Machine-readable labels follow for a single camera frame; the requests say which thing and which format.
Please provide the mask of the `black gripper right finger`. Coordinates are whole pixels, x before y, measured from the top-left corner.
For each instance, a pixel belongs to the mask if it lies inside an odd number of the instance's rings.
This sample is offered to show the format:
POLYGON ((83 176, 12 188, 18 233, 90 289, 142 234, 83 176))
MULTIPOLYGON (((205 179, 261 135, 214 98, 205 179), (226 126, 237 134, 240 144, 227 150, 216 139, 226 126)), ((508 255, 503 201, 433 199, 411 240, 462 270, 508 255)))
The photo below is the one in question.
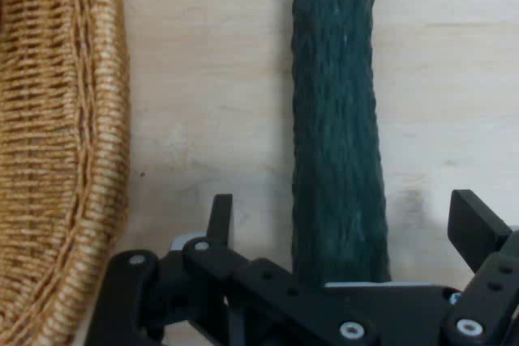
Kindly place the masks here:
POLYGON ((454 190, 448 239, 474 276, 445 317, 445 343, 501 345, 518 306, 518 231, 473 191, 454 190))

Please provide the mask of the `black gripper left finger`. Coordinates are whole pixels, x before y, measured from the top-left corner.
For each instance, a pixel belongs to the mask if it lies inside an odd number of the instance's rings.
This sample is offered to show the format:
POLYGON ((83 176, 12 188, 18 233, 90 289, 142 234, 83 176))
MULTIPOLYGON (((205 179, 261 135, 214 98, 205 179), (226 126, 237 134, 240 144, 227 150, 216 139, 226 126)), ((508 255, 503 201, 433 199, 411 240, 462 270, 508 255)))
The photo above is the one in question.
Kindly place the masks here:
POLYGON ((188 322, 215 345, 374 345, 375 325, 285 269, 229 247, 233 198, 215 196, 207 232, 158 258, 148 250, 112 257, 88 345, 159 345, 188 322))

